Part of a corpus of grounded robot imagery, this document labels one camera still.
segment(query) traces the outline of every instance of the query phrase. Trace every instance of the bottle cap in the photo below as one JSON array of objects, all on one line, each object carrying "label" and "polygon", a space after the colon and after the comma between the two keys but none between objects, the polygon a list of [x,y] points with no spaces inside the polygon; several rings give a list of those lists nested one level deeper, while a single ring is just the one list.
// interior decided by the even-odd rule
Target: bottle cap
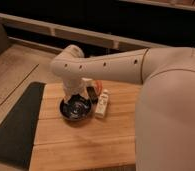
[{"label": "bottle cap", "polygon": [[109,91],[107,89],[103,89],[104,94],[109,94]]}]

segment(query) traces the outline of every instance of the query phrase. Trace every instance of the small bottle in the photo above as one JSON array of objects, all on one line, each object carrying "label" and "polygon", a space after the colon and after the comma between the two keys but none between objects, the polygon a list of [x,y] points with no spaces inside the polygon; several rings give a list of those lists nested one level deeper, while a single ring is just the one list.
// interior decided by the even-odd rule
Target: small bottle
[{"label": "small bottle", "polygon": [[109,100],[109,93],[108,90],[104,89],[103,92],[100,94],[98,99],[98,103],[95,109],[95,117],[97,118],[104,118],[106,113],[106,108]]}]

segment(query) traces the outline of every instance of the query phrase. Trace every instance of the black dot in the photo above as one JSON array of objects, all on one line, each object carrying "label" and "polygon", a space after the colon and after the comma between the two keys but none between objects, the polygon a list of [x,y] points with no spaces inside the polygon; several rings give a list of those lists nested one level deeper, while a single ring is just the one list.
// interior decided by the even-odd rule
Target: black dot
[{"label": "black dot", "polygon": [[137,59],[134,60],[134,64],[136,65],[138,63]]}]

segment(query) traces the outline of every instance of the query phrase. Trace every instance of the dark gray mat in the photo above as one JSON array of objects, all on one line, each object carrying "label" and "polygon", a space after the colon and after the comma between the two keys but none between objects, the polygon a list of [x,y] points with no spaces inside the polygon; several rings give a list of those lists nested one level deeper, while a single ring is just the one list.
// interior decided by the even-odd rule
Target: dark gray mat
[{"label": "dark gray mat", "polygon": [[0,162],[29,168],[44,83],[31,83],[0,125]]}]

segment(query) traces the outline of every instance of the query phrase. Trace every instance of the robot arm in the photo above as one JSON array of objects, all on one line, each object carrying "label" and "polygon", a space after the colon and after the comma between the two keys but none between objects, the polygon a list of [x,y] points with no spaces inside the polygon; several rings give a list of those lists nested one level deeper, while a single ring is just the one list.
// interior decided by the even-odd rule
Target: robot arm
[{"label": "robot arm", "polygon": [[83,91],[82,77],[144,83],[135,110],[137,171],[195,170],[195,49],[79,57],[69,46],[51,64],[70,96]]},{"label": "robot arm", "polygon": [[84,58],[79,47],[70,45],[53,59],[51,69],[62,78],[65,93],[73,95],[83,91],[82,77],[143,84],[162,63],[190,57],[193,51],[192,48],[156,48]]}]

